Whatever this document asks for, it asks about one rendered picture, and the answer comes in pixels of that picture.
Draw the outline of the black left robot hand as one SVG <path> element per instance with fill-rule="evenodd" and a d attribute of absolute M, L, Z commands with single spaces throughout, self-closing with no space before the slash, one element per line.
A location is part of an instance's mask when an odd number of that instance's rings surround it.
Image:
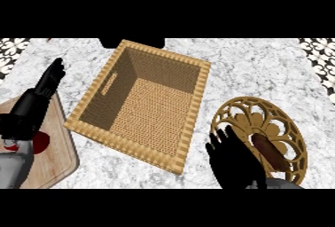
<path fill-rule="evenodd" d="M 0 136 L 3 139 L 29 141 L 44 121 L 49 104 L 63 79 L 63 59 L 47 67 L 34 88 L 27 89 L 9 113 L 0 113 Z"/>

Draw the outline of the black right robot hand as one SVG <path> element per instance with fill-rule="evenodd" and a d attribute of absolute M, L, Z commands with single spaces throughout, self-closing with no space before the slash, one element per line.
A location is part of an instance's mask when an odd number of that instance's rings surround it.
<path fill-rule="evenodd" d="M 226 190 L 243 190 L 251 185 L 266 189 L 266 172 L 251 150 L 230 126 L 210 134 L 205 144 L 215 180 Z"/>

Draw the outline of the brown sweet potato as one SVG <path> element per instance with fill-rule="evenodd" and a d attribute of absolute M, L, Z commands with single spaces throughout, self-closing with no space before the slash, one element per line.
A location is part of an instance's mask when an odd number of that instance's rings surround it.
<path fill-rule="evenodd" d="M 266 136 L 263 136 L 261 134 L 255 133 L 251 136 L 251 141 L 267 162 L 272 164 L 273 169 L 282 172 L 288 171 L 289 163 L 285 160 L 285 157 L 269 138 L 266 138 Z"/>

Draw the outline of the round golden openwork placemat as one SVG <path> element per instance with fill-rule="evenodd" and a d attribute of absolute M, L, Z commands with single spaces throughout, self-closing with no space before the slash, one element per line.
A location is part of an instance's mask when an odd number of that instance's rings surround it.
<path fill-rule="evenodd" d="M 215 133 L 230 125 L 248 149 L 264 167 L 267 177 L 283 179 L 300 185 L 305 178 L 307 152 L 305 141 L 292 119 L 283 110 L 267 100 L 254 97 L 232 98 L 220 106 L 210 132 Z M 279 150 L 289 164 L 285 171 L 276 170 L 266 156 L 251 142 L 251 135 L 261 134 Z"/>

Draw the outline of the rectangular wicker basket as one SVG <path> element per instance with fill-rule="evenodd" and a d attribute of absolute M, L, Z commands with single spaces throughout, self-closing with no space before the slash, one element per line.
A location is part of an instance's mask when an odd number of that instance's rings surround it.
<path fill-rule="evenodd" d="M 211 63 L 121 41 L 63 126 L 183 172 Z"/>

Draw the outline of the red apple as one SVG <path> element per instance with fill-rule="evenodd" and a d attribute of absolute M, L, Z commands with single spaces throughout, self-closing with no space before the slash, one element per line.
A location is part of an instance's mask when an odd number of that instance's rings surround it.
<path fill-rule="evenodd" d="M 50 136 L 38 131 L 34 138 L 32 138 L 32 150 L 34 153 L 38 154 L 41 153 L 50 144 Z M 3 147 L 9 150 L 9 151 L 16 151 L 18 150 L 18 145 L 12 140 L 4 140 L 3 141 Z"/>

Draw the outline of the wooden cutting board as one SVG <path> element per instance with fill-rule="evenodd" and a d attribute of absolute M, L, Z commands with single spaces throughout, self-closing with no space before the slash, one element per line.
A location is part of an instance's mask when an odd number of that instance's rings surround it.
<path fill-rule="evenodd" d="M 78 156 L 69 130 L 63 127 L 63 109 L 59 96 L 53 95 L 40 131 L 50 136 L 47 149 L 35 154 L 28 178 L 21 189 L 52 188 L 77 170 Z M 12 152 L 3 147 L 0 152 Z"/>

